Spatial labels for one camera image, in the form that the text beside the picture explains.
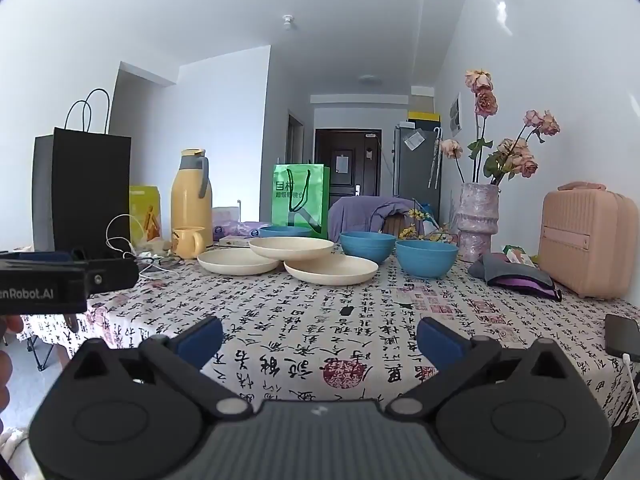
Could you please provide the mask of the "person's left hand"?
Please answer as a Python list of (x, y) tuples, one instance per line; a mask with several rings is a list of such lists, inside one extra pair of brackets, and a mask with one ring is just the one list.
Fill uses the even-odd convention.
[[(6, 332), (19, 333), (23, 330), (23, 320), (19, 315), (7, 315), (1, 318), (2, 336)], [(4, 411), (10, 402), (8, 383), (13, 372), (12, 361), (9, 355), (1, 351), (0, 354), (0, 411)]]

